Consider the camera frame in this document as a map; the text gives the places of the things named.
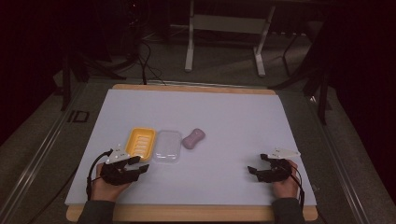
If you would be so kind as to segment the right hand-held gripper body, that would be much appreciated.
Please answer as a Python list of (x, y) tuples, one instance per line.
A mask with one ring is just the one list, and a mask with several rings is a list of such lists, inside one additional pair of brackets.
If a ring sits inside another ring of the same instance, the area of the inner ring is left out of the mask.
[(276, 147), (272, 152), (267, 153), (267, 155), (275, 160), (273, 162), (269, 162), (269, 170), (262, 170), (264, 178), (263, 182), (273, 183), (286, 180), (291, 175), (291, 166), (288, 163), (288, 159), (299, 157), (301, 153)]

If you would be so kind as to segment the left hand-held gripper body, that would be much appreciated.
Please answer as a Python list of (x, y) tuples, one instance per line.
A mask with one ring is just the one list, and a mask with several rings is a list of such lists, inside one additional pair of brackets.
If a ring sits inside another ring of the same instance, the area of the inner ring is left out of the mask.
[(127, 160), (132, 158), (124, 149), (111, 149), (105, 161), (100, 177), (108, 184), (118, 186), (138, 180), (139, 175), (133, 175), (132, 170), (125, 168)]

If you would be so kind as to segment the person's left hand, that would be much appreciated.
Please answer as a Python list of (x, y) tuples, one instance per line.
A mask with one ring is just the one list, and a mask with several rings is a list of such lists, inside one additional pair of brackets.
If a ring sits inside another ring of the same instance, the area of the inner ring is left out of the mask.
[(115, 203), (119, 196), (128, 189), (131, 184), (127, 183), (118, 186), (108, 184), (100, 177), (102, 168), (102, 163), (96, 165), (96, 178), (92, 181), (91, 201), (108, 201)]

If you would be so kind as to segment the person's right hand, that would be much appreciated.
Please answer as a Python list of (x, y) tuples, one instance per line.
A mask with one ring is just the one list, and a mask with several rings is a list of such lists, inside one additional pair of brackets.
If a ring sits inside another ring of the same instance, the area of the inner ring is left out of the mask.
[(288, 163), (291, 166), (291, 176), (289, 176), (286, 180), (273, 183), (273, 191), (278, 199), (297, 198), (298, 195), (299, 179), (296, 175), (297, 165), (291, 160), (288, 160)]

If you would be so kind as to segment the yellow soap dish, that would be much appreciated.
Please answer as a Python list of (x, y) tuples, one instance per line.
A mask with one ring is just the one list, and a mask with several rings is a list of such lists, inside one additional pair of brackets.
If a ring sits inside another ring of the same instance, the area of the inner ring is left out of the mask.
[(150, 128), (133, 128), (129, 135), (125, 151), (131, 157), (140, 157), (141, 161), (149, 161), (156, 138), (156, 131)]

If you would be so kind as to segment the clear plastic lid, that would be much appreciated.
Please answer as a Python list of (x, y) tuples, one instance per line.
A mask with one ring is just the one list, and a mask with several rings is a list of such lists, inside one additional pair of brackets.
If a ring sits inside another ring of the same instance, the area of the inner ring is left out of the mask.
[(153, 159), (159, 163), (175, 163), (181, 149), (181, 134), (176, 131), (160, 131), (156, 140)]

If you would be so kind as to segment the pink soap bar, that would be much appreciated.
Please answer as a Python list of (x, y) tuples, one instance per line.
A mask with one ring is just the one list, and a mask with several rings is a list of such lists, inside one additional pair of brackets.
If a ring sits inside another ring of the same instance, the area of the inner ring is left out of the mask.
[(196, 128), (182, 140), (181, 144), (186, 149), (194, 149), (195, 146), (204, 138), (205, 132)]

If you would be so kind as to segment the pale blue table mat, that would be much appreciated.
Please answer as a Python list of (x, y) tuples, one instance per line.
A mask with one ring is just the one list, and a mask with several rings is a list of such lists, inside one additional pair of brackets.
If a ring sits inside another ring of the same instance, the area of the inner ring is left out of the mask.
[(150, 161), (148, 171), (120, 196), (122, 204), (268, 205), (275, 198), (271, 186), (249, 168), (267, 168), (262, 153), (297, 148), (276, 95), (110, 90), (66, 204), (86, 202), (93, 161), (125, 145), (135, 127), (183, 136), (199, 128), (205, 138), (193, 149), (181, 149), (175, 162)]

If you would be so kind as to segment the black stand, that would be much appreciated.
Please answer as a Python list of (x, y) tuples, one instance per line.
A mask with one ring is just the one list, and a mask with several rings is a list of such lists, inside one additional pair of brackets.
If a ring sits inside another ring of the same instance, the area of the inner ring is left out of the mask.
[(305, 34), (312, 45), (304, 56), (303, 62), (290, 78), (270, 86), (270, 90), (283, 90), (288, 86), (306, 79), (303, 87), (305, 96), (313, 97), (319, 91), (318, 118), (326, 125), (325, 110), (327, 103), (329, 67), (332, 63), (332, 28), (328, 21), (308, 21), (304, 25)]
[(86, 71), (86, 66), (93, 67), (98, 70), (106, 77), (110, 77), (116, 80), (125, 80), (125, 77), (121, 77), (113, 73), (109, 68), (97, 63), (93, 59), (84, 55), (81, 52), (69, 49), (64, 52), (62, 57), (62, 86), (57, 89), (57, 92), (63, 97), (63, 104), (61, 107), (62, 111), (71, 104), (72, 91), (71, 91), (71, 76), (75, 75), (78, 81), (87, 82), (89, 74)]

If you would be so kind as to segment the metal floor rail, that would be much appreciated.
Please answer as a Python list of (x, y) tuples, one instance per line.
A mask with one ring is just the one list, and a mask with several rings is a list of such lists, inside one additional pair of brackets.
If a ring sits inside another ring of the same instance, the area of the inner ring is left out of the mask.
[(318, 117), (318, 101), (314, 96), (308, 96), (306, 98), (309, 105), (310, 111), (316, 119), (319, 126), (319, 132), (322, 134), (326, 143), (327, 149), (329, 149), (332, 165), (334, 171), (338, 177), (341, 188), (346, 196), (347, 203), (351, 209), (351, 212), (358, 224), (370, 224), (370, 221), (366, 215), (365, 210), (362, 207), (361, 200), (348, 176), (347, 169), (342, 162), (339, 150), (334, 143), (334, 138), (330, 132), (329, 126), (324, 125), (321, 119)]
[(72, 113), (72, 108), (76, 103), (78, 97), (83, 93), (86, 87), (85, 83), (78, 83), (73, 90), (71, 100), (67, 108), (61, 112), (60, 116), (54, 121), (48, 134), (44, 138), (37, 152), (32, 159), (29, 160), (24, 170), (22, 171), (16, 185), (13, 187), (11, 193), (7, 197), (4, 205), (0, 209), (0, 224), (7, 224), (14, 216), (17, 207), (20, 205), (24, 195), (32, 185), (35, 177), (41, 168), (44, 160), (50, 153), (52, 146), (58, 138), (62, 127), (66, 123), (67, 118)]

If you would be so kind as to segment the white metal table frame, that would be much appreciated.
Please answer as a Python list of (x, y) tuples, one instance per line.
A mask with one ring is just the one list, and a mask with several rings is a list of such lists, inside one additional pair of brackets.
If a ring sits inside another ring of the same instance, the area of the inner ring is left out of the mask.
[(259, 35), (260, 41), (253, 48), (253, 55), (256, 64), (256, 69), (259, 77), (266, 75), (264, 62), (262, 57), (262, 50), (269, 34), (269, 29), (276, 11), (276, 6), (269, 6), (268, 13), (265, 19), (252, 19), (252, 18), (236, 18), (225, 16), (214, 16), (205, 14), (196, 14), (194, 11), (194, 0), (190, 0), (190, 13), (189, 13), (189, 41), (187, 47), (187, 54), (185, 60), (184, 70), (190, 72), (193, 67), (194, 56), (194, 31), (217, 31), (228, 33), (241, 33)]

